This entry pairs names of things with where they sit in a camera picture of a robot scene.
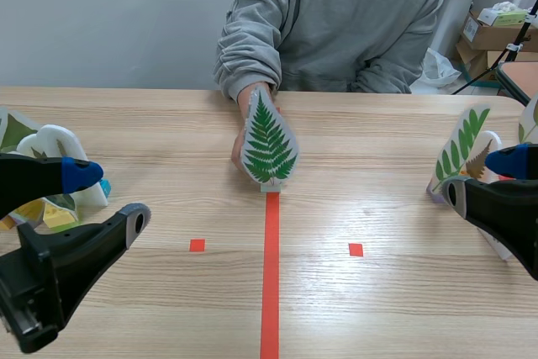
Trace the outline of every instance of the fern card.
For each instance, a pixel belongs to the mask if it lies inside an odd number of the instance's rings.
[[[298,144],[263,87],[251,94],[241,150],[245,171],[262,187],[278,191],[298,163]]]
[[[440,185],[443,181],[463,175],[462,170],[489,111],[490,107],[487,104],[477,104],[466,109],[458,119],[450,139],[437,157],[434,175],[428,186],[428,192],[434,202],[443,202],[443,197],[440,195]]]
[[[520,116],[520,143],[538,143],[538,93],[529,101]]]

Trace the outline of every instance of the wooden table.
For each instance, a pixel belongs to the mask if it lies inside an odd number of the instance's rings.
[[[264,196],[229,153],[240,127],[218,92],[4,88],[2,103],[72,129],[113,187],[107,218],[153,219],[35,358],[255,359]],[[538,283],[425,195],[469,104],[516,141],[507,98],[280,93],[302,159],[281,195],[282,359],[494,359],[538,354]],[[189,241],[207,240],[203,254]],[[351,257],[348,243],[364,245]],[[0,233],[0,252],[17,246]],[[0,333],[0,358],[22,357]]]
[[[538,92],[538,62],[507,62],[497,68],[497,77],[515,99],[527,105]]]

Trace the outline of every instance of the person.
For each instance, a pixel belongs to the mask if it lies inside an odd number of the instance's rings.
[[[215,81],[246,118],[256,87],[274,92],[411,93],[443,0],[234,0]],[[240,169],[243,130],[232,160]]]

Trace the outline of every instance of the leaf card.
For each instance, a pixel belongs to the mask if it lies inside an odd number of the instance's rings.
[[[251,94],[245,123],[241,162],[262,186],[277,187],[293,174],[298,163],[298,144],[290,127],[263,87]]]

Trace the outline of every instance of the cardboard box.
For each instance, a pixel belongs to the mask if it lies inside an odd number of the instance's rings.
[[[478,21],[475,13],[469,13],[462,37],[472,50],[504,50],[506,45],[514,43],[520,30],[521,25],[489,27]],[[523,51],[538,52],[538,29],[530,26],[526,36],[530,40],[523,43]]]
[[[478,21],[491,27],[501,27],[505,25],[522,25],[525,22],[526,10],[514,12],[500,12],[492,8],[485,8],[478,15]]]
[[[498,59],[501,55],[501,51],[497,50],[474,50],[467,43],[463,37],[456,44],[457,53],[462,59],[462,63],[466,70],[466,79],[474,79],[489,67]],[[535,52],[520,52],[518,54],[517,61],[538,61],[538,53]],[[476,86],[483,85],[484,83],[496,83],[497,77],[495,71],[489,72],[486,76],[482,77],[476,84]]]

